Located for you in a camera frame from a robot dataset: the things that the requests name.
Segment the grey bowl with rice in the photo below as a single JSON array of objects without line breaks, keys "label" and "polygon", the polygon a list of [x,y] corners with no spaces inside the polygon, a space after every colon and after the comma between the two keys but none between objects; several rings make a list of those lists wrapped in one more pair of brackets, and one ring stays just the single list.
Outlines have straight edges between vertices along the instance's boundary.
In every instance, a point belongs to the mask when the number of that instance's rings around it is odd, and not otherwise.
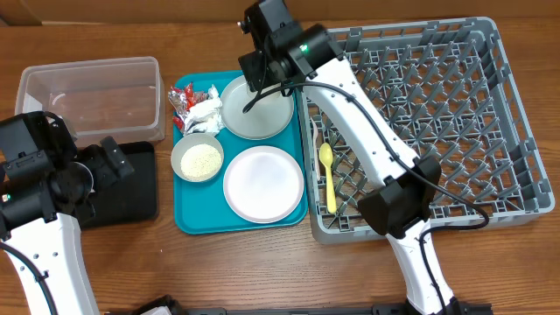
[{"label": "grey bowl with rice", "polygon": [[177,176],[189,182],[205,182],[215,177],[224,161],[220,142],[206,133],[182,137],[173,146],[171,168]]}]

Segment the grey plate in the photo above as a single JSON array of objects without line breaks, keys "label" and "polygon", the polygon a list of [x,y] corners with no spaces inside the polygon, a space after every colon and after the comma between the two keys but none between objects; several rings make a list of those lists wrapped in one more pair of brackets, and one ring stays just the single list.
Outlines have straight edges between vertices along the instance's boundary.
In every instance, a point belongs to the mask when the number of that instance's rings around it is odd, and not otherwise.
[{"label": "grey plate", "polygon": [[222,121],[238,137],[249,140],[273,137],[289,124],[294,113],[293,97],[275,92],[258,101],[248,113],[243,113],[243,108],[255,96],[256,92],[250,91],[243,75],[232,80],[220,96]]}]

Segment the white plastic utensil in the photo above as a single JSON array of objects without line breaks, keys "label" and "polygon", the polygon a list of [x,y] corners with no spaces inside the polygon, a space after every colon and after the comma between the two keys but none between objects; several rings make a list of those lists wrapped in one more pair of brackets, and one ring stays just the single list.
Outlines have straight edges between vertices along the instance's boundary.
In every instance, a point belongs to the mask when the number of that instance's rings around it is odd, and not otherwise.
[{"label": "white plastic utensil", "polygon": [[319,136],[319,130],[318,130],[318,126],[315,123],[315,121],[310,118],[311,121],[311,128],[312,128],[312,148],[313,148],[313,161],[314,161],[314,167],[315,167],[315,175],[317,178],[317,181],[320,181],[321,175],[320,175],[320,166],[319,166],[319,150],[317,147],[317,140],[318,140],[318,136]]}]

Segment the yellow plastic spoon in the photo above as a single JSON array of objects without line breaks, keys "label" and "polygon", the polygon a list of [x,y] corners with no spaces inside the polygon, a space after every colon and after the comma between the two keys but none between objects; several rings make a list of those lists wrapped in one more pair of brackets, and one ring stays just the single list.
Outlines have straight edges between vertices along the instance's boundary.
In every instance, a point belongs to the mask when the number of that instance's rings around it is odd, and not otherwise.
[{"label": "yellow plastic spoon", "polygon": [[319,147],[318,157],[320,163],[325,168],[325,192],[326,192],[326,207],[329,214],[337,212],[336,196],[333,185],[333,151],[329,143],[322,143]]}]

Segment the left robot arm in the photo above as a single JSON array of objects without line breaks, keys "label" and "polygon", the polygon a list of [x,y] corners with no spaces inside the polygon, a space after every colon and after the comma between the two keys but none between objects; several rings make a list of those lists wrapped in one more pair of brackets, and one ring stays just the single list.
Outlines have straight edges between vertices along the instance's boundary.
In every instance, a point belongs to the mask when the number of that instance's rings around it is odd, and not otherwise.
[{"label": "left robot arm", "polygon": [[110,136],[78,149],[65,121],[49,111],[3,120],[1,152],[1,250],[31,313],[98,313],[76,212],[132,174],[132,165]]}]

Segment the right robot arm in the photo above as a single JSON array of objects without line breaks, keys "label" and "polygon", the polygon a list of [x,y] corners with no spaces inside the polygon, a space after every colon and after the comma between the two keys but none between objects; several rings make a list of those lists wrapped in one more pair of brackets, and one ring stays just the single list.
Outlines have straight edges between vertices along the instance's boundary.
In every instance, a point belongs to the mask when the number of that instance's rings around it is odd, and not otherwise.
[{"label": "right robot arm", "polygon": [[413,314],[458,314],[431,239],[429,205],[441,168],[421,158],[386,124],[326,28],[305,30],[282,0],[258,1],[238,24],[255,51],[239,58],[258,98],[299,88],[333,122],[374,189],[358,202],[361,217],[385,236],[402,270],[406,309]]}]

